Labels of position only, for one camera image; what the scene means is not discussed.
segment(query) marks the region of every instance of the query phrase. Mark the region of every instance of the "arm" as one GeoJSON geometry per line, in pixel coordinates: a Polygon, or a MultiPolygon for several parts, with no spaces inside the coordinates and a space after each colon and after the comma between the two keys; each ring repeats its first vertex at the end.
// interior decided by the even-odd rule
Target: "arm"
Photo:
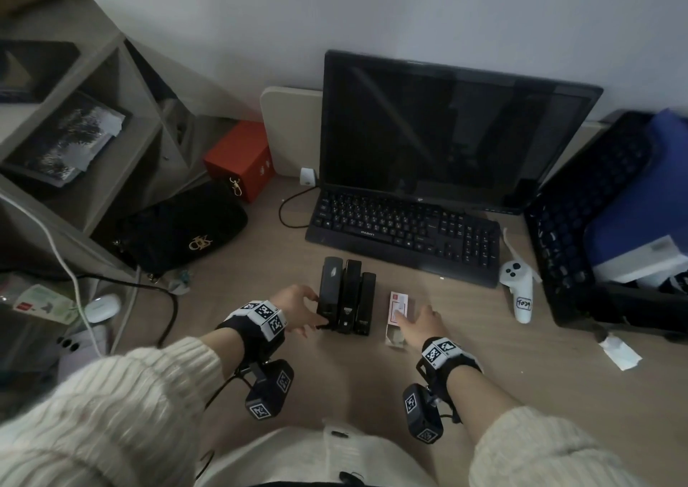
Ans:
{"type": "MultiPolygon", "coordinates": [[[[418,351],[430,337],[449,337],[442,317],[424,306],[415,323],[396,316],[418,351]]],[[[645,485],[572,422],[543,415],[469,366],[451,371],[447,390],[476,445],[470,466],[473,487],[516,485],[645,485]]]]}
{"type": "MultiPolygon", "coordinates": [[[[288,329],[325,323],[308,287],[271,298],[288,329]]],[[[0,427],[3,486],[191,486],[205,402],[244,356],[230,328],[94,362],[0,427]]]]}

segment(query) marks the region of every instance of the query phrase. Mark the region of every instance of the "black handbag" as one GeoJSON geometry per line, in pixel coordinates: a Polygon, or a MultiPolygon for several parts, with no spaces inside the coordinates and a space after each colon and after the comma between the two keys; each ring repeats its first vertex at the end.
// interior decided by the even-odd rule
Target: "black handbag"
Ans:
{"type": "Polygon", "coordinates": [[[247,222],[231,183],[214,180],[117,222],[118,245],[143,271],[160,276],[216,251],[247,222]]]}

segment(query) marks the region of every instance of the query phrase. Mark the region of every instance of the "sweater sleeve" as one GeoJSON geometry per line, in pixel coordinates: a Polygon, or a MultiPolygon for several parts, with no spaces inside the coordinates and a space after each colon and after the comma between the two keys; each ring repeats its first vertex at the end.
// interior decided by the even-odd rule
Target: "sweater sleeve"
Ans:
{"type": "Polygon", "coordinates": [[[471,487],[558,485],[640,487],[627,471],[573,422],[531,407],[504,413],[486,431],[470,466],[471,487]]]}
{"type": "Polygon", "coordinates": [[[191,486],[221,384],[218,356],[196,338],[94,362],[0,427],[0,485],[191,486]]]}

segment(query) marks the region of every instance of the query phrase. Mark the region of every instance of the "white wall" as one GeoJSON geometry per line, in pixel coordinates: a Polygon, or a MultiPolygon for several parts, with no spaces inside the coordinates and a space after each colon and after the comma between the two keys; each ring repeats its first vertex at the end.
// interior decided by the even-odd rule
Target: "white wall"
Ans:
{"type": "Polygon", "coordinates": [[[688,109],[688,0],[96,0],[196,114],[320,89],[328,48],[601,85],[591,114],[688,109]]]}

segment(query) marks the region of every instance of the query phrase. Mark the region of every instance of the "person's left hand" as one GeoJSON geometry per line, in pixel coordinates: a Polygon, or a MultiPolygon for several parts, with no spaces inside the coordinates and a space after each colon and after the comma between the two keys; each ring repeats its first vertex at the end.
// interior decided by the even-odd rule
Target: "person's left hand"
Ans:
{"type": "Polygon", "coordinates": [[[328,320],[306,308],[304,299],[316,301],[318,294],[305,284],[294,284],[278,291],[270,301],[284,313],[287,319],[286,330],[300,333],[305,337],[305,326],[314,329],[315,326],[324,326],[328,320]]]}

